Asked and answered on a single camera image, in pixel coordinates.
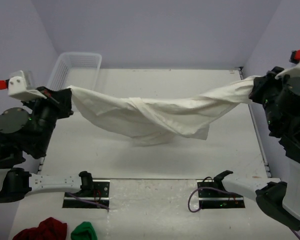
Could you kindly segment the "white t shirt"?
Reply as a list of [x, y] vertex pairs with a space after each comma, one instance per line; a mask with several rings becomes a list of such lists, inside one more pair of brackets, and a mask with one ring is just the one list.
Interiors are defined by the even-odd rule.
[[70, 85], [83, 118], [141, 146], [161, 145], [176, 136], [206, 140], [210, 124], [239, 104], [250, 104], [255, 76], [179, 99], [118, 98]]

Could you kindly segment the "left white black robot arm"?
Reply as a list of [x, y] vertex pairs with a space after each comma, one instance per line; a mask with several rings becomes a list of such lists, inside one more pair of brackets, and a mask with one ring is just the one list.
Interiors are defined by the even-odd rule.
[[87, 197], [93, 193], [92, 175], [82, 171], [74, 176], [37, 175], [18, 167], [26, 153], [44, 158], [57, 120], [73, 115], [72, 91], [38, 87], [42, 98], [23, 101], [32, 110], [13, 107], [0, 114], [0, 203], [17, 202], [39, 193], [65, 192]]

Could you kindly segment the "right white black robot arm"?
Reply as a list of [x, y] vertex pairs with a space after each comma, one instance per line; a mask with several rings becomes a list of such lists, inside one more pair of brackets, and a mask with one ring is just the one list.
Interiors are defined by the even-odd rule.
[[213, 191], [254, 200], [270, 218], [291, 230], [300, 230], [300, 72], [274, 67], [253, 81], [249, 99], [261, 104], [270, 136], [279, 139], [289, 158], [288, 181], [241, 181], [230, 170], [214, 177]]

